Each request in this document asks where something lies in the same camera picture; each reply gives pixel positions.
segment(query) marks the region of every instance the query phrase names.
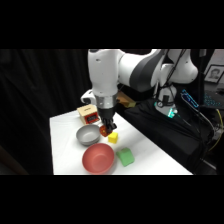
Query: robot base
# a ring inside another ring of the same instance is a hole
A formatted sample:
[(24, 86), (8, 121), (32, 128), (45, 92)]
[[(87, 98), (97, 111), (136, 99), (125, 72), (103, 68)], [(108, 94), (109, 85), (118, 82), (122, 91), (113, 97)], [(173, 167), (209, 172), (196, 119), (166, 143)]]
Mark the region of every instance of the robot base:
[(155, 108), (160, 113), (164, 114), (169, 118), (174, 118), (174, 116), (177, 114), (177, 108), (175, 104), (173, 104), (172, 106), (159, 107), (158, 103), (155, 103)]

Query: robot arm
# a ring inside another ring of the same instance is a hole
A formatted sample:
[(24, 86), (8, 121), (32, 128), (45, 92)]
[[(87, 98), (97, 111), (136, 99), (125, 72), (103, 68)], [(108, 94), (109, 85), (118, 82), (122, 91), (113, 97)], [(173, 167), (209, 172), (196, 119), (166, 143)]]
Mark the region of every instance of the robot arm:
[[(164, 64), (167, 56), (173, 61), (172, 64)], [(158, 81), (160, 87), (164, 86), (172, 71), (170, 83), (190, 83), (197, 77), (197, 68), (191, 62), (189, 49), (153, 49), (144, 56), (125, 54), (119, 49), (90, 49), (88, 65), (93, 88), (81, 100), (97, 106), (108, 133), (116, 129), (113, 116), (119, 83), (145, 92)], [(175, 95), (173, 86), (161, 89), (156, 109), (168, 116), (171, 106), (175, 108), (172, 103)]]

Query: metal bowl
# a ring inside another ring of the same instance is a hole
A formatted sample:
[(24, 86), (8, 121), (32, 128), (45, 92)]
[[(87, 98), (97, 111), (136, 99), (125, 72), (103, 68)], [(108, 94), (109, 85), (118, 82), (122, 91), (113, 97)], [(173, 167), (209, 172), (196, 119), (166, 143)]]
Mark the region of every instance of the metal bowl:
[(96, 125), (86, 125), (78, 130), (76, 138), (82, 145), (93, 145), (100, 140), (100, 128)]

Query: wooden block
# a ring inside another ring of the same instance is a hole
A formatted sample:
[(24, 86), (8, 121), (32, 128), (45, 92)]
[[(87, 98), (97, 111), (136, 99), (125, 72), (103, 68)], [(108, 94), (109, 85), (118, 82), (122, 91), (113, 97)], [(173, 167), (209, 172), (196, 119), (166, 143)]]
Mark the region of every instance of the wooden block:
[(129, 96), (124, 94), (123, 92), (118, 92), (117, 99), (120, 100), (120, 103), (123, 104), (125, 107), (135, 107), (136, 102), (132, 100)]
[(79, 112), (81, 121), (85, 125), (92, 124), (99, 120), (97, 108), (91, 104), (77, 108), (77, 111)]

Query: white table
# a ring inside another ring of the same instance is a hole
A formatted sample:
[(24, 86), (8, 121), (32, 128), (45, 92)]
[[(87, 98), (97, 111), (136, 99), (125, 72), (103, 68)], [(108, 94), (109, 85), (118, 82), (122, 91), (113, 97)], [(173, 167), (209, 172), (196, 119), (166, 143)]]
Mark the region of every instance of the white table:
[[(115, 155), (114, 165), (108, 175), (192, 175), (120, 115), (116, 114), (114, 121), (118, 127), (115, 132), (119, 134), (117, 144), (108, 143), (108, 138), (103, 136), (99, 142), (110, 145), (115, 153), (128, 147), (135, 162), (123, 167)], [(89, 174), (82, 165), (82, 156), (88, 147), (76, 139), (76, 132), (82, 126), (77, 111), (50, 119), (55, 175)]]

